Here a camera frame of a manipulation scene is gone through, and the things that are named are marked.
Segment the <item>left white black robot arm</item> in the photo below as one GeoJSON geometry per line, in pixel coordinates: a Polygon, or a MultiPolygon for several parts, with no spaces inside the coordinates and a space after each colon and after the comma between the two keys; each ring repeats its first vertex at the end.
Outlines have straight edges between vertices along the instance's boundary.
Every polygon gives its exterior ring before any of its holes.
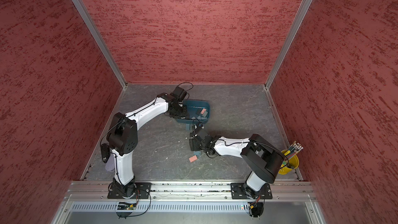
{"type": "Polygon", "coordinates": [[[153,118],[168,114],[174,119],[183,119],[188,115],[187,106],[183,104],[188,93],[180,87],[174,92],[162,93],[137,110],[129,113],[116,113],[105,134],[109,155],[115,163],[115,175],[108,188],[109,199],[139,198],[142,191],[135,183],[133,172],[133,151],[138,145],[138,131],[153,118]]]}

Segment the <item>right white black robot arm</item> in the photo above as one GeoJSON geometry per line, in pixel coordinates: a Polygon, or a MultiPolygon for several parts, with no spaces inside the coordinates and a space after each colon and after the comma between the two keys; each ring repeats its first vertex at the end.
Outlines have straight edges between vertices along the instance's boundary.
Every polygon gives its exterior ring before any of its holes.
{"type": "Polygon", "coordinates": [[[210,158],[232,156],[246,162],[251,172],[242,185],[232,186],[234,199],[258,200],[266,191],[265,185],[274,183],[279,170],[289,164],[284,153],[258,134],[246,139],[228,139],[202,130],[199,134],[190,133],[189,144],[192,151],[203,151],[210,158]]]}

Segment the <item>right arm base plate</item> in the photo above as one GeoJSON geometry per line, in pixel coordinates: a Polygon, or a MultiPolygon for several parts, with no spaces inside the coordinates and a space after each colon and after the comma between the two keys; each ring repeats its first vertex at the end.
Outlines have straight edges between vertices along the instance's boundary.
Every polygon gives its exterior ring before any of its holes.
{"type": "Polygon", "coordinates": [[[244,183],[231,183],[232,199],[270,200],[273,198],[270,184],[265,183],[260,190],[255,191],[244,183]]]}

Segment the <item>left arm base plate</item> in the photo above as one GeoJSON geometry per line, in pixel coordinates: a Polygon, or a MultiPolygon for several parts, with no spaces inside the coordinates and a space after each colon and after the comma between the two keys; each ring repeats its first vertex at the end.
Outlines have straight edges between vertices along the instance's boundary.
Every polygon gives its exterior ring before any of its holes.
{"type": "Polygon", "coordinates": [[[120,190],[114,183],[108,187],[107,199],[134,200],[149,199],[152,183],[134,183],[127,187],[126,193],[120,190]]]}

